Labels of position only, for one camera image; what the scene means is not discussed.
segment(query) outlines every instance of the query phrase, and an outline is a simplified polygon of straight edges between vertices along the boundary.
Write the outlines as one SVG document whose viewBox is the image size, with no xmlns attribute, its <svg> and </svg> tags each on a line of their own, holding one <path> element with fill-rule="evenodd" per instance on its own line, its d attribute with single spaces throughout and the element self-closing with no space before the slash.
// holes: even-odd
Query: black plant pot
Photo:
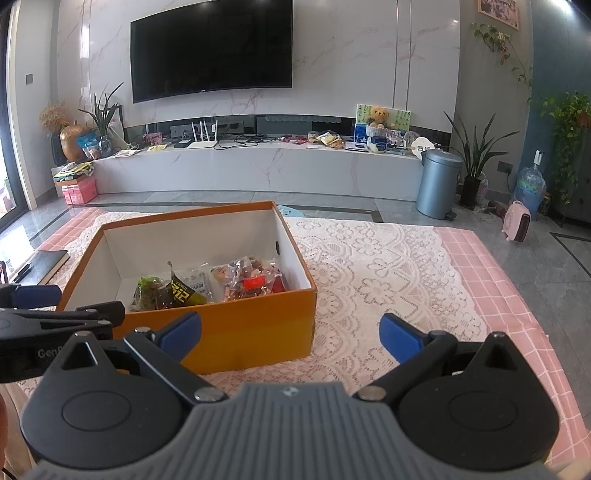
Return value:
<svg viewBox="0 0 591 480">
<path fill-rule="evenodd" d="M 68 163 L 68 159 L 61 148 L 60 134 L 53 134 L 51 136 L 51 155 L 53 156 L 53 163 L 56 164 L 56 167 L 61 167 Z"/>
<path fill-rule="evenodd" d="M 460 197 L 460 205 L 469 208 L 470 210 L 474 210 L 479 187 L 480 179 L 466 177 L 464 179 L 464 188 L 462 188 L 462 196 Z"/>
</svg>

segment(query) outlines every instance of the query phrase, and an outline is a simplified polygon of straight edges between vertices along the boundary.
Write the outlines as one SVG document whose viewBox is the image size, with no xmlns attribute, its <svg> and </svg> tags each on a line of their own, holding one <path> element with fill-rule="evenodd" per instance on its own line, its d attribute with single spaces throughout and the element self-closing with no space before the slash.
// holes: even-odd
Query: black television screen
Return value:
<svg viewBox="0 0 591 480">
<path fill-rule="evenodd" d="M 291 87 L 293 0 L 213 0 L 131 24 L 134 103 Z"/>
</svg>

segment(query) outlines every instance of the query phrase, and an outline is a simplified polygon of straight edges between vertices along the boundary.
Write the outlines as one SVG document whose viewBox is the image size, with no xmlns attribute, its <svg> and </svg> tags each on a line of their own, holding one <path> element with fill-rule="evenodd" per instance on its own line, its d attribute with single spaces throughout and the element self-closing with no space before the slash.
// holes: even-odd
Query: black pen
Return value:
<svg viewBox="0 0 591 480">
<path fill-rule="evenodd" d="M 33 266 L 30 263 L 26 264 L 24 267 L 20 269 L 17 276 L 14 278 L 12 282 L 18 284 L 20 281 L 23 280 L 23 278 L 25 278 L 28 275 L 32 268 Z"/>
</svg>

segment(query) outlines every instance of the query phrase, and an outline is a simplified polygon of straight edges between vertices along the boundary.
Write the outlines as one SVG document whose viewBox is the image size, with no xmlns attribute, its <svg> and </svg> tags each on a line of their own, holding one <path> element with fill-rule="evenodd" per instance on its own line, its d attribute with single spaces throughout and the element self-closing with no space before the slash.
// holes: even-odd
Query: hanging vine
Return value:
<svg viewBox="0 0 591 480">
<path fill-rule="evenodd" d="M 579 176 L 573 160 L 581 149 L 582 130 L 590 125 L 591 103 L 587 95 L 579 92 L 567 93 L 560 103 L 547 97 L 542 102 L 542 116 L 546 113 L 556 119 L 552 195 L 568 205 L 571 201 L 569 190 L 577 188 Z"/>
<path fill-rule="evenodd" d="M 491 53 L 499 54 L 499 62 L 501 65 L 506 63 L 517 64 L 511 69 L 511 71 L 517 74 L 518 83 L 523 82 L 527 85 L 530 93 L 527 99 L 527 104 L 529 105 L 531 103 L 531 89 L 534 85 L 534 69 L 533 67 L 528 66 L 527 62 L 521 60 L 515 46 L 511 43 L 511 36 L 499 31 L 498 28 L 493 25 L 483 23 L 478 26 L 476 23 L 471 23 L 470 26 L 475 29 L 474 36 L 482 39 L 484 45 L 487 46 Z"/>
</svg>

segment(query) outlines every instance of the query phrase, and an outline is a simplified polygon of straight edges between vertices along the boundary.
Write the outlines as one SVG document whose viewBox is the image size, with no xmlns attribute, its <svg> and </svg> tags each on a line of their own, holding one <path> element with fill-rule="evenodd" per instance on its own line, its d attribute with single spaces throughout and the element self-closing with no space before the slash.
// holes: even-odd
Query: notebook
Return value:
<svg viewBox="0 0 591 480">
<path fill-rule="evenodd" d="M 65 250 L 39 250 L 26 262 L 26 264 L 31 264 L 31 269 L 18 283 L 20 285 L 46 285 L 69 258 L 70 255 Z"/>
</svg>

